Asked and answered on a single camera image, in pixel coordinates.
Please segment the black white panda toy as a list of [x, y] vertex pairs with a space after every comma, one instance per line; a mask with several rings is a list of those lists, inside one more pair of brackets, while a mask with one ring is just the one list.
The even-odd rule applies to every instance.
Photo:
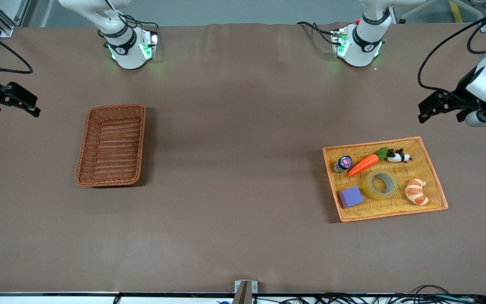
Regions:
[[412, 160], [412, 157], [410, 154], [405, 154], [403, 148], [399, 148], [398, 150], [389, 149], [386, 160], [390, 163], [407, 163]]

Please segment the clear yellowish tape roll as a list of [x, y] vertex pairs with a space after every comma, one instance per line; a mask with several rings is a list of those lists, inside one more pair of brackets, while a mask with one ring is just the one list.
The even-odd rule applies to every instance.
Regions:
[[[380, 192], [374, 187], [373, 179], [378, 178], [384, 181], [386, 185], [385, 192]], [[399, 186], [399, 182], [397, 178], [384, 169], [377, 169], [375, 171], [370, 172], [362, 182], [362, 189], [363, 192], [372, 199], [375, 200], [385, 200], [391, 198], [396, 192], [397, 187]]]

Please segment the toy croissant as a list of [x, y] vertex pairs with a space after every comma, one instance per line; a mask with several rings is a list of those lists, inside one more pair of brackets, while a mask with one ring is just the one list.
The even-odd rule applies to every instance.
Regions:
[[428, 204], [429, 198], [424, 194], [426, 184], [426, 181], [422, 179], [411, 179], [405, 188], [406, 198], [418, 206]]

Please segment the brown deep wicker basket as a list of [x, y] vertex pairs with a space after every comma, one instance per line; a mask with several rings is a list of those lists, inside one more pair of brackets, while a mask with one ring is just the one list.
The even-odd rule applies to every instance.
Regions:
[[140, 178], [146, 108], [95, 106], [86, 116], [75, 182], [88, 188], [134, 185]]

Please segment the small bottle blue lid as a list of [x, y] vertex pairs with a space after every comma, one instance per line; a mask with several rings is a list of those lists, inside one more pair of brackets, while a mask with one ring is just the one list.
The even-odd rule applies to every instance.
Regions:
[[345, 156], [340, 157], [338, 160], [336, 160], [333, 163], [332, 169], [333, 169], [334, 172], [340, 174], [340, 173], [343, 173], [345, 171], [348, 171], [349, 169], [351, 169], [352, 166], [353, 166], [352, 158], [348, 155], [345, 155]]

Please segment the orange toy carrot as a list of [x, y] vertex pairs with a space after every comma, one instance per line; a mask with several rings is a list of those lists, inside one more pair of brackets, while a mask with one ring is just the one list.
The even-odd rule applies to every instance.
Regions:
[[359, 161], [355, 166], [353, 166], [347, 173], [347, 177], [353, 177], [363, 171], [375, 166], [378, 162], [387, 158], [388, 147], [381, 147], [375, 152], [367, 155], [361, 161]]

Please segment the purple foam block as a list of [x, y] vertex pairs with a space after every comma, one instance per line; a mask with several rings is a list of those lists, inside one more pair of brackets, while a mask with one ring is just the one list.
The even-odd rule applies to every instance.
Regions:
[[339, 191], [337, 195], [340, 201], [340, 206], [343, 209], [356, 206], [364, 201], [362, 192], [358, 186], [343, 189]]

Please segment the yellow flat wicker basket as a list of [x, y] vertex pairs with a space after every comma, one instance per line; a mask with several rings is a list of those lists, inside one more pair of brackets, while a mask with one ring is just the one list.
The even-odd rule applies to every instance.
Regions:
[[[336, 173], [334, 171], [334, 162], [341, 157], [349, 156], [355, 163], [359, 163], [370, 154], [376, 154], [380, 148], [394, 151], [402, 149], [407, 160], [406, 162], [397, 163], [380, 160], [373, 166], [351, 177], [348, 177], [347, 173]], [[442, 185], [440, 185], [434, 166], [420, 136], [365, 144], [324, 147], [322, 154], [337, 213], [343, 223], [389, 216], [411, 215], [421, 212], [435, 212], [448, 208]], [[355, 186], [362, 189], [363, 181], [366, 177], [372, 171], [378, 169], [390, 172], [397, 179], [398, 184], [394, 194], [389, 198], [380, 200], [363, 194], [361, 203], [355, 206], [343, 206], [340, 192]], [[422, 188], [422, 193], [429, 199], [427, 204], [417, 205], [405, 195], [405, 188], [409, 181], [413, 179], [420, 179], [426, 183]]]

